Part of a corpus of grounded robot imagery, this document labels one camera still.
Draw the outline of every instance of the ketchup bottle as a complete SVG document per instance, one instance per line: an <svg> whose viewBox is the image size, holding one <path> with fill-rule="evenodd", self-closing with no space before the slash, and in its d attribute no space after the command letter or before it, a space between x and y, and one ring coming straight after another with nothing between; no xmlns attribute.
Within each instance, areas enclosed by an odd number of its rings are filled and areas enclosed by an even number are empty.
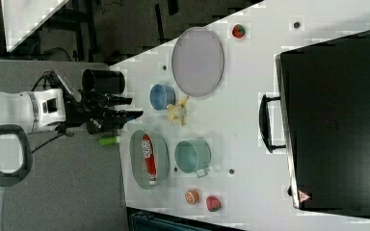
<svg viewBox="0 0 370 231"><path fill-rule="evenodd" d="M147 134L143 136L143 154L146 162L146 169L149 174L149 185L155 185L157 180L157 170L155 167L151 138Z"/></svg>

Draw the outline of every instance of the gray round plate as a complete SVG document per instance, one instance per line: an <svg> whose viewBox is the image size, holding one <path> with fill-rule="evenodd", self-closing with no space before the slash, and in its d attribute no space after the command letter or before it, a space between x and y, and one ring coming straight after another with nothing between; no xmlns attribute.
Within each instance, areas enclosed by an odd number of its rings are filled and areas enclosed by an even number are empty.
<svg viewBox="0 0 370 231"><path fill-rule="evenodd" d="M185 31L172 52L172 74L179 88L190 96L212 92L224 71L224 51L215 33L201 27Z"/></svg>

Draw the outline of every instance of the table surface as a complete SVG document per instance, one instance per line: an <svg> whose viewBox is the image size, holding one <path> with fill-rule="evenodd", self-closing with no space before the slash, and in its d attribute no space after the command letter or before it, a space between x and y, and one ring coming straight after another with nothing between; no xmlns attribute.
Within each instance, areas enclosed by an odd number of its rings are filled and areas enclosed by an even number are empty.
<svg viewBox="0 0 370 231"><path fill-rule="evenodd" d="M294 22L301 27L294 29ZM231 29L243 24L247 35L233 38ZM152 109L148 95L155 84L168 84L177 98L184 96L172 77L171 56L176 40L111 66L126 77L124 96L134 98L119 109L144 110L121 131L120 153L126 205L181 218L243 230L370 230L370 219L299 211L286 191L289 171L285 150L270 154L258 128L258 111L264 93L278 95L275 56L328 39L370 30L370 1L266 0L205 27L215 32L225 53L221 83L211 94L191 97L186 125L170 124L167 112ZM281 111L270 103L274 143L283 144ZM169 149L171 169L166 180L151 191L142 190L133 178L129 139L140 129L158 132ZM182 140L204 138L212 161L206 177L174 172L173 152ZM197 189L201 203L188 205L184 193ZM216 195L223 203L210 213L204 200Z"/></svg>
<svg viewBox="0 0 370 231"><path fill-rule="evenodd" d="M28 38L68 0L1 0L7 51Z"/></svg>

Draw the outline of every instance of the green mug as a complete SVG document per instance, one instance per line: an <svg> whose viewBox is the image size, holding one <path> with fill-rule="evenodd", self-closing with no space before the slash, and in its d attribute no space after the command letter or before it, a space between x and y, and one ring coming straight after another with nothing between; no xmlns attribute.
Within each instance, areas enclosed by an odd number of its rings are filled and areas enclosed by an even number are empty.
<svg viewBox="0 0 370 231"><path fill-rule="evenodd" d="M204 140L181 141L176 146L175 161L185 173L195 172L198 178L205 176L210 160L209 145Z"/></svg>

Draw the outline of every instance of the small screw hole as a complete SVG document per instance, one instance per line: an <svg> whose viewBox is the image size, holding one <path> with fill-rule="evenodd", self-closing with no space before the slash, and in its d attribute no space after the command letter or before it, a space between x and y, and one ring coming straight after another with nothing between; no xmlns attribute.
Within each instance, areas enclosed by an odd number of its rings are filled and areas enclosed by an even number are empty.
<svg viewBox="0 0 370 231"><path fill-rule="evenodd" d="M302 24L300 22L295 22L293 26L295 29L299 29L302 26Z"/></svg>

